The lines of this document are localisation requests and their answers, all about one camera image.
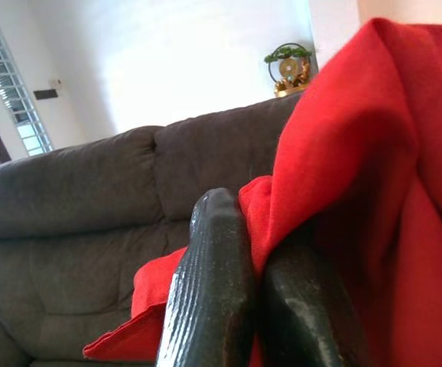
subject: green plant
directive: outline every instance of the green plant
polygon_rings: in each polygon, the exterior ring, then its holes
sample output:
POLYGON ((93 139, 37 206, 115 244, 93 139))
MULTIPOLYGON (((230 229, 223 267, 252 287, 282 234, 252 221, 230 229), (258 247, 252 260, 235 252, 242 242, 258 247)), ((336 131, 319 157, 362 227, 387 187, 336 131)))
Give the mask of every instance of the green plant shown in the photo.
POLYGON ((279 47, 272 54, 267 55, 264 59, 266 63, 272 63, 277 60, 287 59, 288 57, 308 57, 311 52, 304 47, 279 47))

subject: sofa backrest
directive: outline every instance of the sofa backrest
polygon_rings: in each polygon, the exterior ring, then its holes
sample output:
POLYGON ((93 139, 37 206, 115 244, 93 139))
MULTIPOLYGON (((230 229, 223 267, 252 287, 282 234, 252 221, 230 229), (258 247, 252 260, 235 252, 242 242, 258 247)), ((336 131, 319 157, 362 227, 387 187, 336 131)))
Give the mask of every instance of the sofa backrest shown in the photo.
POLYGON ((0 321, 36 359, 129 318, 134 273, 187 245, 208 189, 270 174, 298 96, 144 127, 0 166, 0 321))

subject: upholstery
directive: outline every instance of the upholstery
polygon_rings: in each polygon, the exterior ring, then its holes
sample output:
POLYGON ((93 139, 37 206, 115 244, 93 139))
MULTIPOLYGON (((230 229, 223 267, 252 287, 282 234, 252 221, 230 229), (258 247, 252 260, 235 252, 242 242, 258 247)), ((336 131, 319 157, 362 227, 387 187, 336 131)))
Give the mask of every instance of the upholstery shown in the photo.
POLYGON ((83 365, 82 348, 129 318, 138 268, 187 244, 199 197, 271 172, 298 99, 0 166, 0 339, 13 365, 83 365))

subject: red fabric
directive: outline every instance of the red fabric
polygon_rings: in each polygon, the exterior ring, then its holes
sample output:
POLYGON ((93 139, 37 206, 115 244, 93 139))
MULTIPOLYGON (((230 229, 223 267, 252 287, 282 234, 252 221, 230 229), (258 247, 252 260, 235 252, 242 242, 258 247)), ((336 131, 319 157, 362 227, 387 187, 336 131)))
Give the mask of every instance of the red fabric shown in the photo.
MULTIPOLYGON (((376 364, 442 366, 442 26, 364 26, 297 104, 273 175, 243 187, 239 201, 257 274, 317 216, 316 245, 342 275, 376 364)), ((179 258, 140 269, 135 317, 88 357, 155 355, 179 258)))

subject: window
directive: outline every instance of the window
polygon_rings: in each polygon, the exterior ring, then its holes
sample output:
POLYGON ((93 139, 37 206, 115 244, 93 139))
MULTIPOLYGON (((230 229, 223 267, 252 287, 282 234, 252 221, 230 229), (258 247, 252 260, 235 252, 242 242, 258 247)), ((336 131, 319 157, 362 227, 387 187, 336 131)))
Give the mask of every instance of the window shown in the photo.
POLYGON ((0 96, 29 155, 52 151, 50 139, 0 35, 0 96))

